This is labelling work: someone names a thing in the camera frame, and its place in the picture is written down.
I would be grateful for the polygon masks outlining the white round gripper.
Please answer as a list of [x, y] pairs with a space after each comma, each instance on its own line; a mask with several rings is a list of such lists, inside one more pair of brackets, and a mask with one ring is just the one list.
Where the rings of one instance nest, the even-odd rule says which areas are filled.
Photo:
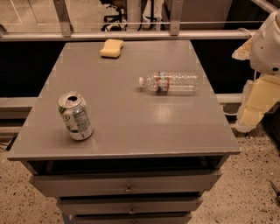
[[232, 54], [236, 60], [249, 60], [263, 73], [248, 80], [242, 92], [235, 128], [242, 133], [255, 129], [264, 115], [280, 100], [280, 10], [272, 12], [255, 33]]

